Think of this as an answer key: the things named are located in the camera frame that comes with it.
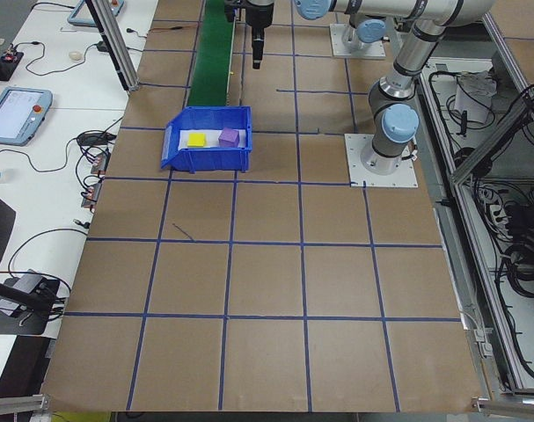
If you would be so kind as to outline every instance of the black cable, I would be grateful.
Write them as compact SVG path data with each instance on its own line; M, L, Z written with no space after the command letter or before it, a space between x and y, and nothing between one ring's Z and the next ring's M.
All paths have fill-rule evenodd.
M438 97L438 95L436 93L435 87L433 85L433 79L435 78L435 76L440 76L440 75L447 75L447 76L453 76L454 77L457 74L454 74L454 73L451 73L451 72L443 72L443 71L437 70L436 72L433 72L428 76L428 85L429 85L429 88L431 89L431 94L433 96L433 100L435 101L436 110L439 113L439 118L441 120L441 123L443 124L444 132L446 133L447 139L449 141L450 155L451 156L455 156L454 145L456 145L458 149L462 149L462 147L460 146L460 144L456 141L456 139L454 139L454 137L450 133L449 125L447 124L446 119L444 119L443 110L441 108L441 100L439 99L439 97Z
M37 61L39 61L39 60L44 58L44 56L46 55L46 44L44 44L41 41L20 42L16 46L14 46L14 48L16 49L18 46L21 46L23 44L30 44L30 45L33 45L33 46L41 46L41 48L42 48L41 55L39 57L36 57L35 59L32 59L25 66L26 70L28 70L30 73L32 73L33 75L36 75L36 76L47 76L47 75L52 75L54 73L67 72L68 70L74 69L77 66L81 66L82 64L84 64L87 61L87 53L88 53L88 51L91 48L96 47L96 44L91 44L90 46L88 46L83 52L83 60L81 62L79 62L79 63L75 63L75 64L69 66L68 68L58 69L58 70L50 70L49 72L45 72L45 73L38 73L38 72L34 72L33 70L31 70L30 66L32 66L34 63L36 63Z
M14 273L16 273L16 272L13 272L13 271L11 270L11 266L12 266L12 264L13 264L13 261L14 261L15 257L18 255L18 253L19 253L20 251L22 251L22 249L23 249L27 244L29 244L30 242L32 242L32 240L34 240L34 239L37 238L37 237L46 235L46 234L48 234L48 233L55 233L55 232L57 232L57 231L75 231L76 233L81 233L82 235L87 236L87 233L85 233L84 231L79 230L79 229L67 229L67 228L63 228L63 229L50 229L50 230L44 230L44 231L42 231L42 232L40 232L40 233L38 233L38 234L36 234L36 235L34 235L34 236L28 238L28 240L26 240L24 243L22 243L22 244L21 244L21 245L14 251L14 253L12 254L11 258L9 259L9 263L8 263L8 265L7 265L7 268L8 268L8 270L9 270L9 271L8 271L9 274L10 274L12 277L14 277Z
M65 145L65 163L63 163L63 165L61 165L61 166L59 166L57 168L54 168L54 169L47 169L47 170L38 169L34 165L34 163L32 162L32 158L30 158L30 156L28 154L26 154L23 151L18 151L16 149L0 149L0 154L2 152L13 152L15 154L20 154L21 156L25 156L28 159L28 163L30 164L30 167L32 167L32 169L34 171L36 171L37 173L51 173L51 172L54 172L54 171L63 170L65 167L67 167L67 164L69 163L69 146L75 140L76 140L76 138L68 140L67 144Z
M135 35L137 35L138 38L143 38L144 40L147 39L147 36L140 35L140 33L138 31L136 31L135 29L126 28L126 32L127 33L134 33Z
M511 341L513 342L513 347L515 348L517 358L519 359L519 362L521 363L521 366L524 368L525 372L534 378L534 370L530 367L529 362L524 358L523 350L519 344L519 339L516 333L515 319L513 319L513 316L509 312L507 303L503 297L503 292L501 291L501 270L498 270L497 274L495 275L495 286L497 289L497 295L499 296L501 302L501 307L503 308L503 314L507 320Z
M60 7L66 8L66 9L75 9L75 6L68 6L67 4L52 3L52 2L38 2L38 3L32 5L32 7L30 8L30 11L33 11L36 6L39 6L39 5L42 5L42 4L49 4L51 6L60 6Z

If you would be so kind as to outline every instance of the tablet screen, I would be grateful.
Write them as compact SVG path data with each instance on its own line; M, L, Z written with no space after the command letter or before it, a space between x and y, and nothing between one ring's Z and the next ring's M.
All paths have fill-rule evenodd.
M9 92L0 105L0 138L13 139L18 136L40 97L41 92Z

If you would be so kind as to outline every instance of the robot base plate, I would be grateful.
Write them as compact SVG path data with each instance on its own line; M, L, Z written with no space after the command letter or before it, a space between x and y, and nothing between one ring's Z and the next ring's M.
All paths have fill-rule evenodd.
M345 134L347 148L348 175L351 186L363 187L418 187L413 162L405 160L398 169L388 176L380 176L368 171L361 163L361 151L364 145L372 142L373 135ZM409 155L406 148L404 156Z
M331 45L333 47L334 57L344 57L349 59L368 59L368 60L383 60L386 58L384 46L382 41L376 41L372 44L364 44L364 46L351 53L347 46L343 44L342 36L347 30L348 24L330 24L329 32L331 33Z

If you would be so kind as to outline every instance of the yellow cube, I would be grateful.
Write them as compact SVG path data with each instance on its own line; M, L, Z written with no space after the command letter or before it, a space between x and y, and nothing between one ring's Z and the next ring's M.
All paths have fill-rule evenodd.
M188 148L204 148L206 146L206 134L191 132L188 134Z

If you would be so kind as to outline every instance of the metal bracket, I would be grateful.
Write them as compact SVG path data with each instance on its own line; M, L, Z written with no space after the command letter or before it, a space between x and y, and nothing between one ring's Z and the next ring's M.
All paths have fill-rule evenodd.
M384 45L382 41L364 44L362 48L351 51L343 44L343 33L348 29L347 24L330 24L331 46L333 47L333 56L348 59L369 59L383 60L386 58Z
M402 161L398 169L388 176L380 176L368 171L361 163L361 151L364 145L372 141L374 135L345 134L347 148L348 174L351 186L364 187L417 187L417 178L411 159ZM408 156L406 147L404 156Z
M0 415L22 411L45 411L49 406L49 396L38 394L30 397L0 398Z
M485 398L476 398L472 404L473 407L487 416L500 415L513 418L534 419L534 404L525 403L524 400L503 403Z

